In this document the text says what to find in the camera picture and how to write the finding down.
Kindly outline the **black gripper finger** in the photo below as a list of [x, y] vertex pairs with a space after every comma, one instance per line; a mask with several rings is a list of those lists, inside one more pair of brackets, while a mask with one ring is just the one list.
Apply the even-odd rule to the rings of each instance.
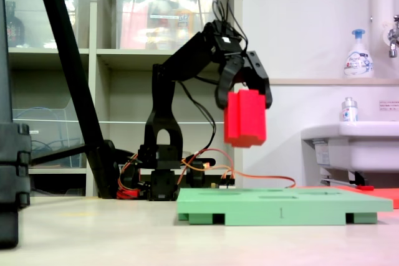
[[236, 83], [244, 82], [242, 69], [244, 59], [227, 59], [220, 65], [219, 82], [215, 90], [215, 100], [218, 108], [225, 109], [228, 105], [228, 93]]
[[257, 56], [255, 51], [249, 51], [244, 57], [244, 82], [247, 87], [257, 90], [261, 95], [266, 97], [266, 109], [270, 109], [272, 105], [272, 93], [270, 88], [269, 76]]

